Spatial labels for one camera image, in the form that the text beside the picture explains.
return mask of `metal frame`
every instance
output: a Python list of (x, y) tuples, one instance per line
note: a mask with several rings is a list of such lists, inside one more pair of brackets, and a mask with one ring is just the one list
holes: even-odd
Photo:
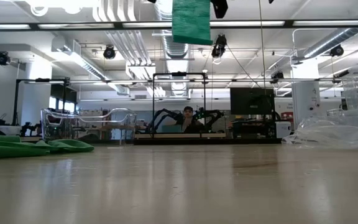
[[(153, 74), (153, 79), (152, 79), (152, 83), (153, 83), (153, 117), (154, 117), (154, 114), (155, 114), (155, 94), (154, 94), (154, 87), (155, 87), (155, 77), (156, 76), (159, 76), (159, 75), (172, 75), (172, 74), (175, 74), (175, 73), (155, 73)], [(205, 79), (206, 79), (206, 74), (205, 73), (200, 73), (200, 72), (190, 72), (190, 73), (187, 73), (187, 72), (181, 72), (181, 74), (183, 74), (183, 76), (186, 76), (186, 75), (201, 75), (203, 77), (203, 80), (204, 80), (204, 110), (206, 110), (206, 88), (205, 88)], [(154, 138), (154, 119), (152, 121), (152, 127), (153, 127), (153, 132), (152, 132), (152, 138)]]
[[(21, 82), (36, 82), (38, 84), (56, 84), (56, 83), (50, 83), (50, 82), (62, 82), (64, 90), (69, 84), (69, 81), (67, 79), (37, 79), (37, 80), (30, 80), (30, 79), (17, 79), (16, 80), (16, 89), (15, 89), (15, 103), (14, 103), (14, 109), (13, 109), (13, 119), (12, 119), (12, 125), (17, 126), (17, 101), (19, 97), (19, 84)], [(66, 91), (63, 91), (63, 111), (65, 110), (65, 103), (66, 103)]]
[[(296, 25), (295, 22), (343, 22), (345, 24), (316, 24)], [(283, 22), (283, 24), (269, 24), (272, 22)], [(283, 20), (220, 20), (211, 21), (211, 29), (302, 29), (302, 28), (358, 28), (352, 23), (358, 19), (283, 19)], [(23, 25), (24, 27), (9, 28), (3, 26)], [(78, 31), (78, 30), (167, 30), (172, 29), (170, 21), (130, 21), (130, 22), (56, 22), (56, 23), (0, 23), (0, 32), (25, 32), (25, 31)]]

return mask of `green plastic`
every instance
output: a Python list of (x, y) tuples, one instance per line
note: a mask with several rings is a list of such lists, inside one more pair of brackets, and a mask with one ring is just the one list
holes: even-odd
[(173, 0), (173, 41), (184, 44), (212, 45), (210, 0)]
[(93, 150), (93, 146), (71, 139), (54, 140), (48, 143), (39, 141), (34, 144), (21, 142), (20, 137), (16, 138), (16, 136), (0, 136), (0, 158), (45, 156), (51, 153), (91, 152)]

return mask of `black frame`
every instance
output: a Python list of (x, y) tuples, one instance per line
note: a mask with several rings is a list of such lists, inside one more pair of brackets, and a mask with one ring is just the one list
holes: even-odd
[[(67, 79), (38, 79), (38, 80), (30, 80), (30, 79), (17, 79), (16, 80), (16, 89), (15, 89), (15, 103), (13, 108), (13, 118), (12, 124), (13, 126), (19, 126), (17, 123), (17, 101), (19, 97), (19, 84), (21, 82), (37, 82), (37, 83), (50, 83), (50, 82), (63, 82), (64, 89), (68, 86), (70, 82)], [(66, 103), (66, 91), (63, 91), (63, 111), (65, 110), (65, 103)]]
[(155, 97), (154, 97), (154, 87), (155, 87), (155, 77), (159, 76), (159, 75), (172, 75), (172, 76), (176, 76), (176, 77), (185, 77), (187, 75), (201, 75), (203, 77), (204, 80), (204, 110), (206, 110), (206, 89), (205, 89), (205, 79), (206, 79), (206, 74), (205, 73), (200, 73), (200, 72), (173, 72), (173, 73), (155, 73), (153, 74), (153, 117), (155, 115)]
[[(211, 29), (303, 29), (303, 28), (358, 28), (358, 25), (310, 25), (310, 26), (295, 26), (294, 22), (313, 22), (313, 21), (358, 21), (358, 19), (271, 19), (271, 20), (227, 20), (224, 22), (275, 22), (275, 21), (284, 21), (282, 26), (250, 26), (250, 25), (232, 25), (232, 26), (219, 26), (211, 25)], [(161, 23), (161, 26), (137, 26), (137, 27), (126, 27), (126, 24), (148, 24), (148, 23), (158, 24)], [(0, 32), (29, 32), (29, 31), (79, 31), (79, 30), (167, 30), (172, 29), (171, 26), (164, 25), (166, 22), (170, 21), (129, 21), (129, 22), (15, 22), (15, 23), (0, 23), (0, 25), (28, 25), (29, 28), (20, 28), (20, 29), (0, 29)], [(105, 27), (89, 26), (92, 24), (106, 24)], [(62, 25), (57, 28), (41, 28), (41, 25)], [(76, 27), (64, 27), (64, 25), (76, 25)]]

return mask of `person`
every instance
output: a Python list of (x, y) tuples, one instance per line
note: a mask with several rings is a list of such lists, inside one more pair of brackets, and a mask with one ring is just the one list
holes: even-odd
[(184, 119), (183, 121), (177, 121), (176, 124), (181, 125), (181, 131), (184, 133), (188, 126), (191, 125), (203, 125), (199, 121), (193, 122), (193, 108), (190, 106), (186, 106), (185, 109), (183, 109), (183, 115)]

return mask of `clear plastic sheet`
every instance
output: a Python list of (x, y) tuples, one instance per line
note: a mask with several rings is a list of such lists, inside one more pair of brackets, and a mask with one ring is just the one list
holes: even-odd
[(358, 116), (306, 118), (282, 143), (302, 148), (358, 149)]

